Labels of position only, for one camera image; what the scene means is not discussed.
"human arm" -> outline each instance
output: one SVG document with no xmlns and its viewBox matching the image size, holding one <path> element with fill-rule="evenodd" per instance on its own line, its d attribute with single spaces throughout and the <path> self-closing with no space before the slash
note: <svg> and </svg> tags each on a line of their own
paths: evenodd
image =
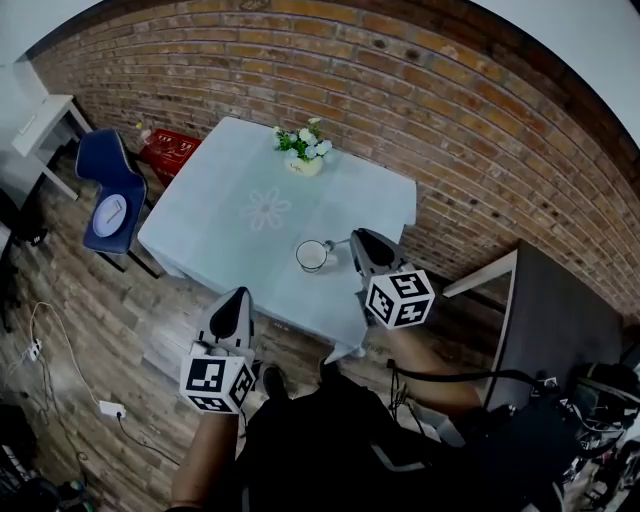
<svg viewBox="0 0 640 512">
<path fill-rule="evenodd" d="M 222 475 L 233 465 L 237 414 L 205 414 L 171 486 L 172 507 L 203 508 Z"/>
<path fill-rule="evenodd" d="M 454 368 L 445 363 L 423 340 L 415 328 L 387 331 L 391 352 L 398 368 L 431 375 L 455 375 Z M 419 403 L 435 411 L 456 418 L 471 409 L 481 407 L 474 387 L 467 382 L 425 382 L 403 377 L 409 394 Z"/>
</svg>

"brick wall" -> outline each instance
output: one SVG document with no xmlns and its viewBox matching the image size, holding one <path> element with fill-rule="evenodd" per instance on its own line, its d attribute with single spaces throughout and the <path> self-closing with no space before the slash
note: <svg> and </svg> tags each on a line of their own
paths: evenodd
<svg viewBox="0 0 640 512">
<path fill-rule="evenodd" d="M 640 304 L 638 148 L 553 53 L 462 0 L 111 0 L 31 51 L 50 92 L 136 146 L 224 116 L 293 128 L 418 182 L 403 244 L 458 278 L 523 238 Z"/>
</svg>

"flower embroidery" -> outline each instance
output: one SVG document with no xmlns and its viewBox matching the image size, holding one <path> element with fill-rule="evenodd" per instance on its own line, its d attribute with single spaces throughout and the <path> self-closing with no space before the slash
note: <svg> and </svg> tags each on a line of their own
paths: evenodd
<svg viewBox="0 0 640 512">
<path fill-rule="evenodd" d="M 250 219 L 252 231 L 260 231 L 265 224 L 271 229 L 282 227 L 282 213 L 291 209 L 291 201 L 278 199 L 280 189 L 273 187 L 265 194 L 252 190 L 249 194 L 251 204 L 240 210 L 242 217 Z"/>
</svg>

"red box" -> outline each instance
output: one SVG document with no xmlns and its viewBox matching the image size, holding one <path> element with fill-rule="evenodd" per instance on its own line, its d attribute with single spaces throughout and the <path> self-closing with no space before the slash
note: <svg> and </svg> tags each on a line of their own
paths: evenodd
<svg viewBox="0 0 640 512">
<path fill-rule="evenodd" d="M 149 164 L 160 182 L 168 187 L 201 143 L 200 139 L 181 133 L 154 130 L 140 151 L 140 159 Z"/>
</svg>

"light blue tablecloth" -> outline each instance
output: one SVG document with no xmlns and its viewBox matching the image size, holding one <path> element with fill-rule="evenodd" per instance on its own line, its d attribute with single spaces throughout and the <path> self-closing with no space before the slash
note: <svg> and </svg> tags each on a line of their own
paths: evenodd
<svg viewBox="0 0 640 512">
<path fill-rule="evenodd" d="M 222 293 L 251 291 L 264 313 L 357 349 L 366 325 L 347 246 L 317 274 L 295 259 L 305 240 L 342 240 L 360 227 L 398 241 L 415 222 L 415 182 L 334 151 L 315 177 L 292 174 L 269 128 L 223 119 L 156 204 L 138 238 L 173 275 Z"/>
</svg>

